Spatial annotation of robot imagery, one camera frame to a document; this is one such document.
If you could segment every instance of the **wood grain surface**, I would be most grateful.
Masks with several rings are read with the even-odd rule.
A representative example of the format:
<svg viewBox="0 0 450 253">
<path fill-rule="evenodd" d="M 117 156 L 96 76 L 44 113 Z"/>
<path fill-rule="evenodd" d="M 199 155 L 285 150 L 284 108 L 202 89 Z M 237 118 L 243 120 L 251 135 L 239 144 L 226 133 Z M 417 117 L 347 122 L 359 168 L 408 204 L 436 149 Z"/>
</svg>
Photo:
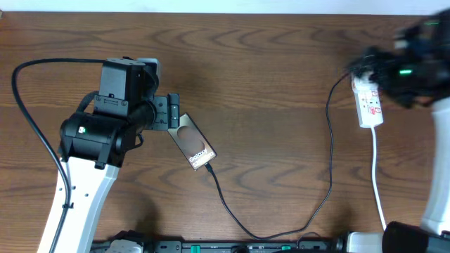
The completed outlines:
<svg viewBox="0 0 450 253">
<path fill-rule="evenodd" d="M 0 252 L 32 252 L 49 215 L 57 170 L 21 115 L 11 73 L 39 58 L 158 58 L 158 94 L 181 96 L 219 156 L 212 163 L 235 215 L 260 236 L 302 227 L 328 189 L 325 102 L 344 66 L 370 45 L 391 48 L 417 17 L 4 13 L 0 19 Z M 22 98 L 52 145 L 100 65 L 23 70 Z M 430 111 L 383 99 L 378 185 L 387 221 L 418 225 L 434 152 Z M 371 133 L 360 129 L 349 80 L 333 95 L 333 192 L 308 231 L 380 232 L 371 186 Z M 96 239 L 134 229 L 185 240 L 248 240 L 206 169 L 194 172 L 166 132 L 147 131 L 105 202 Z M 280 240 L 295 240 L 290 235 Z"/>
</svg>

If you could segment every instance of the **power strip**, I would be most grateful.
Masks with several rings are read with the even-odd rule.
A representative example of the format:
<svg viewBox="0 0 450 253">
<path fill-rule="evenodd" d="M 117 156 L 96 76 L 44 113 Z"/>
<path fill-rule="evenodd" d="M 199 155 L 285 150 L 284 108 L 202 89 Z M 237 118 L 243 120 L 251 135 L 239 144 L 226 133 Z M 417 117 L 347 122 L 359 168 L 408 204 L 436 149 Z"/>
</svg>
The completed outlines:
<svg viewBox="0 0 450 253">
<path fill-rule="evenodd" d="M 373 194 L 380 215 L 382 229 L 386 229 L 385 215 L 381 207 L 380 195 L 376 181 L 376 161 L 377 161 L 377 138 L 375 127 L 383 123 L 383 114 L 381 112 L 380 96 L 378 85 L 371 82 L 369 77 L 372 73 L 368 72 L 362 77 L 352 77 L 352 89 L 356 100 L 356 110 L 358 112 L 359 126 L 370 128 L 372 131 L 373 158 L 372 158 L 372 186 Z"/>
<path fill-rule="evenodd" d="M 352 89 L 356 100 L 359 126 L 376 127 L 383 123 L 378 85 L 368 79 L 369 74 L 361 78 L 352 77 Z"/>
</svg>

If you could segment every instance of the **black cable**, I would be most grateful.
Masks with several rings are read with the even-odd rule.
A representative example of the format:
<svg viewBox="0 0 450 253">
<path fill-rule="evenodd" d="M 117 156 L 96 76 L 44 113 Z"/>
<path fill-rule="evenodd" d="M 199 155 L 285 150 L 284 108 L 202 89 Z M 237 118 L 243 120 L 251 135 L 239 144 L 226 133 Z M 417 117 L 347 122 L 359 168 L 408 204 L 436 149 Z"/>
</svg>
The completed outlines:
<svg viewBox="0 0 450 253">
<path fill-rule="evenodd" d="M 49 141 L 45 138 L 45 135 L 41 132 L 39 127 L 37 126 L 36 122 L 34 122 L 33 118 L 31 117 L 30 113 L 27 111 L 27 108 L 25 107 L 24 103 L 22 102 L 22 99 L 19 95 L 19 90 L 17 88 L 17 77 L 19 75 L 19 72 L 28 66 L 36 65 L 40 63 L 104 63 L 104 60 L 95 60 L 95 59 L 74 59 L 74 58 L 49 58 L 49 59 L 41 59 L 41 60 L 32 60 L 26 63 L 22 63 L 19 66 L 17 66 L 14 69 L 13 76 L 11 78 L 11 87 L 13 89 L 13 95 L 15 98 L 16 103 L 18 104 L 20 110 L 23 113 L 23 116 L 25 116 L 25 119 L 27 119 L 28 123 L 30 124 L 33 131 L 38 135 L 38 137 L 41 139 L 41 142 L 44 144 L 47 151 L 50 153 L 51 158 L 55 162 L 56 166 L 58 167 L 58 171 L 61 174 L 61 177 L 63 178 L 64 182 L 64 189 L 65 189 L 65 201 L 63 205 L 63 213 L 61 214 L 61 218 L 58 223 L 58 227 L 55 232 L 55 237 L 53 238 L 53 241 L 51 243 L 50 247 L 50 253 L 53 253 L 56 247 L 56 244 L 58 242 L 59 235 L 61 233 L 61 230 L 63 228 L 65 217 L 67 216 L 68 209 L 70 208 L 70 185 L 68 181 L 68 177 L 66 173 L 64 172 L 62 164 L 59 162 L 58 156 L 55 153 L 55 150 L 50 146 Z"/>
<path fill-rule="evenodd" d="M 300 238 L 298 238 L 298 241 L 297 241 L 297 244 L 296 244 L 298 249 L 300 248 L 300 242 L 302 241 L 303 237 L 305 237 L 307 235 L 317 235 L 317 237 L 320 238 L 321 241 L 326 244 L 325 240 L 323 239 L 323 237 L 321 235 L 319 235 L 316 232 L 308 232 L 308 233 L 304 233 L 302 236 L 300 236 Z"/>
<path fill-rule="evenodd" d="M 329 168 L 328 168 L 329 172 L 330 172 L 330 187 L 328 188 L 328 192 L 327 192 L 325 198 L 322 200 L 322 203 L 319 205 L 319 207 L 317 207 L 316 211 L 311 215 L 311 218 L 309 218 L 307 224 L 303 228 L 300 228 L 300 229 L 297 229 L 297 230 L 293 230 L 293 231 L 287 231 L 287 232 L 283 232 L 283 233 L 278 233 L 278 234 L 270 235 L 270 236 L 266 236 L 266 237 L 259 237 L 259 236 L 254 235 L 246 227 L 244 227 L 244 225 L 238 220 L 238 218 L 236 218 L 234 216 L 233 212 L 229 209 L 228 205 L 226 205 L 224 196 L 222 195 L 222 190 L 221 190 L 220 185 L 219 185 L 219 181 L 217 180 L 217 177 L 216 177 L 216 174 L 212 170 L 211 164 L 209 164 L 209 163 L 206 164 L 206 169 L 211 173 L 212 177 L 214 178 L 214 181 L 216 182 L 217 191 L 219 192 L 219 197 L 220 197 L 220 200 L 222 201 L 223 206 L 225 207 L 225 210 L 230 214 L 231 218 L 233 218 L 233 220 L 240 226 L 240 228 L 242 228 L 242 230 L 244 230 L 244 232 L 246 232 L 251 238 L 253 238 L 255 240 L 270 240 L 270 239 L 274 239 L 274 238 L 277 238 L 277 237 L 280 237 L 280 236 L 291 235 L 291 234 L 294 234 L 294 233 L 299 233 L 299 232 L 305 231 L 309 227 L 309 224 L 311 224 L 311 222 L 314 219 L 314 217 L 316 217 L 316 215 L 318 214 L 319 210 L 322 208 L 323 204 L 325 204 L 325 201 L 330 196 L 331 188 L 333 186 L 333 173 L 332 172 L 333 172 L 333 144 L 334 144 L 334 139 L 333 139 L 333 130 L 331 129 L 330 115 L 328 114 L 328 106 L 330 105 L 331 95 L 333 95 L 333 91 L 334 91 L 335 87 L 345 77 L 347 77 L 348 75 L 349 75 L 349 73 L 344 74 L 333 85 L 333 87 L 330 90 L 330 94 L 328 95 L 328 100 L 326 102 L 326 107 L 325 107 L 326 120 L 327 120 L 327 123 L 328 123 L 328 128 L 330 129 L 330 138 L 331 138 L 331 141 L 330 141 L 330 165 L 329 165 Z"/>
</svg>

